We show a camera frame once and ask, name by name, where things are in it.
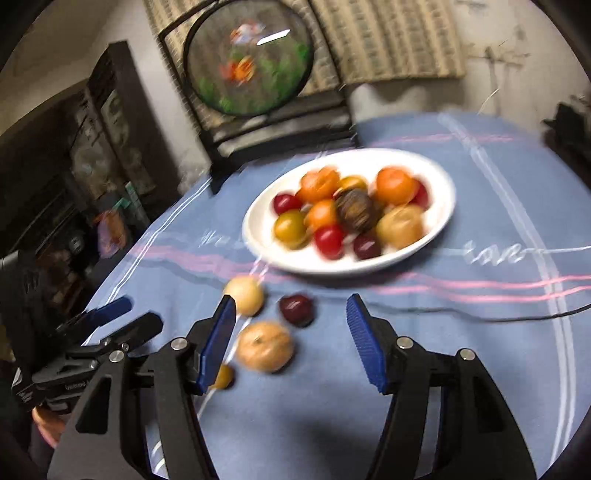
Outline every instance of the wall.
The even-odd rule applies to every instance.
[[[44,108],[57,103],[88,75],[90,70],[85,59],[75,59],[49,71],[34,69],[19,76],[5,74],[0,81],[0,134],[47,100]]]
[[[89,68],[109,43],[119,40],[129,44],[152,111],[181,174],[188,169],[205,170],[209,161],[165,68],[141,0],[121,0],[111,12],[86,56]]]
[[[495,64],[499,92],[483,113],[529,130],[544,130],[556,105],[570,95],[591,91],[579,61],[550,19],[531,0],[449,0],[462,43],[484,56],[487,46],[513,52],[523,65]],[[484,58],[467,59],[462,80],[404,80],[363,85],[353,94],[358,121],[402,112],[461,109],[477,112],[495,90]]]

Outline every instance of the black device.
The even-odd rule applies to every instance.
[[[133,356],[160,333],[162,321],[156,314],[141,316],[98,345],[81,346],[96,327],[128,311],[131,302],[123,297],[65,322],[50,321],[37,304],[43,300],[43,282],[30,258],[4,259],[2,267],[2,317],[19,314],[16,318],[28,323],[29,332],[15,344],[22,344],[15,350],[17,361],[20,352],[24,356],[21,382],[13,392],[26,409],[43,403],[55,411],[72,411],[49,480],[155,478],[140,421],[139,398],[146,388],[154,390],[169,478],[218,479],[191,397],[203,395],[215,381],[235,325],[231,297],[224,296],[213,316],[195,322],[185,337],[170,340],[151,355]],[[21,291],[8,284],[18,284]],[[35,309],[42,309],[40,316],[22,313]],[[366,480],[414,479],[430,387],[441,387],[442,404],[434,468],[423,479],[536,478],[519,428],[474,351],[462,349],[452,356],[425,350],[399,336],[386,320],[372,317],[358,295],[348,300],[346,313],[368,379],[380,393],[392,395]],[[14,327],[18,322],[5,324]],[[36,355],[40,342],[46,343],[43,356]],[[578,472],[584,465],[587,423],[544,478],[566,480],[571,477],[565,472]],[[18,462],[14,471],[28,475],[22,458]]]
[[[156,353],[130,357],[118,348],[97,356],[98,368],[68,421],[48,479],[154,478],[139,420],[144,388],[154,389],[169,478],[218,479],[191,396],[203,395],[214,382],[235,316],[234,301],[224,296],[211,318]],[[370,382],[392,395],[367,480],[391,479],[393,472],[414,479],[433,386],[443,389],[441,423],[435,466],[424,479],[536,478],[519,428],[473,351],[429,352],[398,336],[386,320],[372,317],[357,295],[349,299],[347,317]]]

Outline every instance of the goldfish embroidery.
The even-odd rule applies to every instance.
[[[232,30],[230,33],[230,42],[232,45],[256,44],[261,39],[263,30],[265,30],[263,24],[250,20]]]
[[[250,81],[255,74],[255,70],[255,62],[250,55],[247,55],[239,62],[231,60],[226,65],[220,66],[222,78],[238,85]]]

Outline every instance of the white plate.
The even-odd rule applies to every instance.
[[[277,215],[273,211],[273,197],[281,192],[295,193],[300,179],[309,170],[334,166],[341,177],[361,175],[371,184],[378,172],[388,166],[404,167],[420,179],[427,188],[431,206],[423,214],[427,235],[402,250],[385,250],[369,260],[357,260],[352,248],[339,260],[322,258],[313,244],[300,250],[289,250],[273,237]],[[380,270],[400,262],[427,245],[441,232],[456,205],[456,189],[449,175],[435,162],[416,153],[386,148],[347,150],[327,155],[290,170],[269,185],[246,212],[242,222],[242,236],[248,249],[265,262],[282,270],[312,275],[355,275]]]

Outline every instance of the metal screw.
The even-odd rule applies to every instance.
[[[412,348],[414,342],[413,339],[409,337],[398,337],[396,340],[396,345],[398,345],[401,349],[406,350],[407,348]]]
[[[460,350],[460,356],[463,360],[466,360],[468,362],[476,358],[476,354],[469,348],[462,348],[462,350]]]
[[[121,362],[125,358],[125,354],[121,350],[115,350],[109,355],[109,360],[114,364]]]
[[[187,339],[184,337],[175,338],[172,342],[170,342],[170,346],[173,348],[173,350],[182,350],[183,348],[186,348],[188,344],[189,343]]]

